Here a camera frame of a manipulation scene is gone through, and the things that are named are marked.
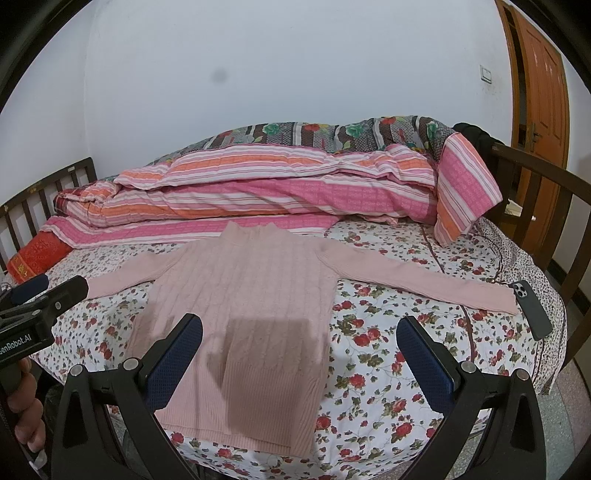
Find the person's left hand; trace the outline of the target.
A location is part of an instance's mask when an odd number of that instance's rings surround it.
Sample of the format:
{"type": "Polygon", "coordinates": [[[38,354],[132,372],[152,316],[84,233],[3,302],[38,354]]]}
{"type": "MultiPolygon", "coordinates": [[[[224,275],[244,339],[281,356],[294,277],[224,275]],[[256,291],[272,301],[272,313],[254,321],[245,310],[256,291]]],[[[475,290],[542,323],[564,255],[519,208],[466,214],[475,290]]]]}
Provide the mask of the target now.
{"type": "Polygon", "coordinates": [[[37,453],[44,448],[45,424],[42,420],[43,405],[36,398],[37,381],[31,373],[32,362],[24,358],[18,362],[21,379],[17,389],[8,397],[10,411],[17,417],[14,427],[16,439],[37,453]]]}

